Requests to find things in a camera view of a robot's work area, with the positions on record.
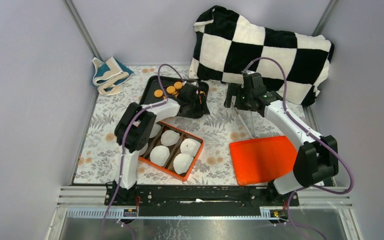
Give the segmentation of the round orange cookie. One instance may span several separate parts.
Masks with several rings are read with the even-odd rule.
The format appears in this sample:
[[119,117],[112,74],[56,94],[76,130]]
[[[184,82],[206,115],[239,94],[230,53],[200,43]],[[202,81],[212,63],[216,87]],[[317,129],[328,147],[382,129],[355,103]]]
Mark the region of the round orange cookie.
[[154,91],[153,95],[156,98],[162,98],[164,96],[164,92],[161,89],[157,89]]
[[182,87],[183,87],[183,83],[181,81],[177,81],[173,84],[173,87],[176,89],[176,90],[180,90]]
[[176,92],[176,88],[175,88],[173,85],[169,85],[169,86],[166,88],[166,92],[167,92],[169,95],[173,95],[173,94]]

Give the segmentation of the black cookie tray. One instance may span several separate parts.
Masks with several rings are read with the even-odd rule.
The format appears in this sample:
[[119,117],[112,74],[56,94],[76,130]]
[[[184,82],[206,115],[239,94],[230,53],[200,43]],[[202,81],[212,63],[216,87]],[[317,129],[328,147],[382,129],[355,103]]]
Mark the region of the black cookie tray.
[[[209,93],[209,85],[202,81],[187,80],[187,82],[190,82],[190,83],[197,82],[199,84],[200,88],[202,88],[203,91],[205,92],[205,103],[202,106],[196,106],[194,108],[180,107],[179,113],[177,114],[177,116],[190,118],[190,119],[199,119],[204,115],[209,115],[210,110],[207,106],[207,95]],[[153,75],[148,79],[139,104],[149,105],[149,104],[154,104],[163,100],[164,96],[161,98],[156,98],[154,96],[155,90],[161,90],[161,86],[159,84],[157,75]]]

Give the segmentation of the orange cookie box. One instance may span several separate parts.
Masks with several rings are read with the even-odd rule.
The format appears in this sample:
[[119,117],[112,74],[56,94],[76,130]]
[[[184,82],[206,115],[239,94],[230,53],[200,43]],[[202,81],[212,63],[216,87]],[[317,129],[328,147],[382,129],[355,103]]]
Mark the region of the orange cookie box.
[[[201,153],[201,151],[203,150],[204,148],[204,140],[189,133],[189,132],[186,132],[186,131],[183,131],[177,127],[174,127],[172,125],[169,125],[169,124],[166,124],[164,122],[157,122],[156,124],[159,124],[161,125],[161,130],[158,132],[158,134],[154,137],[154,138],[149,138],[148,140],[148,149],[146,151],[146,153],[142,156],[139,156],[139,160],[156,168],[157,170],[159,171],[162,171],[163,173],[165,174],[168,174],[182,182],[185,182],[187,181],[189,175],[191,174],[192,172],[192,169],[193,167],[195,166],[195,163],[196,161],[198,160],[199,158],[199,155]],[[172,146],[167,146],[169,148],[169,151],[170,151],[170,155],[168,157],[168,160],[166,161],[165,165],[164,166],[158,166],[154,163],[152,163],[150,161],[150,152],[152,151],[152,149],[156,146],[161,146],[161,135],[164,131],[167,131],[167,130],[173,130],[175,132],[178,132],[180,133],[180,137],[177,141],[176,144],[172,145]],[[194,160],[193,162],[191,163],[190,167],[189,167],[189,170],[186,172],[186,173],[183,173],[183,174],[177,174],[175,171],[174,171],[174,168],[173,168],[173,161],[174,161],[174,158],[181,154],[181,151],[180,151],[180,145],[182,143],[182,141],[186,138],[191,138],[191,139],[194,139],[194,140],[197,140],[201,143],[201,147],[200,149],[198,150],[196,156],[194,157]]]

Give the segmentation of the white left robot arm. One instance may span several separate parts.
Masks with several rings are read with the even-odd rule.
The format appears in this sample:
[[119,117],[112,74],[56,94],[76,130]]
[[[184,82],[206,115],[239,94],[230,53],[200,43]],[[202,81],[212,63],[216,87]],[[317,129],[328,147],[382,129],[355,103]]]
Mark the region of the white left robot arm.
[[114,130],[121,157],[116,182],[120,187],[116,199],[124,206],[132,204],[135,192],[131,188],[137,182],[137,166],[140,150],[145,147],[155,123],[177,116],[182,109],[201,107],[206,93],[197,84],[185,82],[177,96],[167,96],[151,104],[129,104]]

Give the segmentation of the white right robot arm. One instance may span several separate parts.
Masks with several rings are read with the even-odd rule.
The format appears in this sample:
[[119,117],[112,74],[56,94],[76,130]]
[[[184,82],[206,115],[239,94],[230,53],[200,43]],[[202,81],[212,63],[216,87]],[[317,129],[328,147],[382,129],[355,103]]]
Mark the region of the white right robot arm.
[[267,201],[281,205],[287,194],[308,188],[339,172],[336,139],[313,130],[289,110],[276,91],[268,91],[259,73],[243,75],[243,83],[229,83],[224,106],[257,112],[272,122],[288,138],[297,151],[292,170],[269,181]]

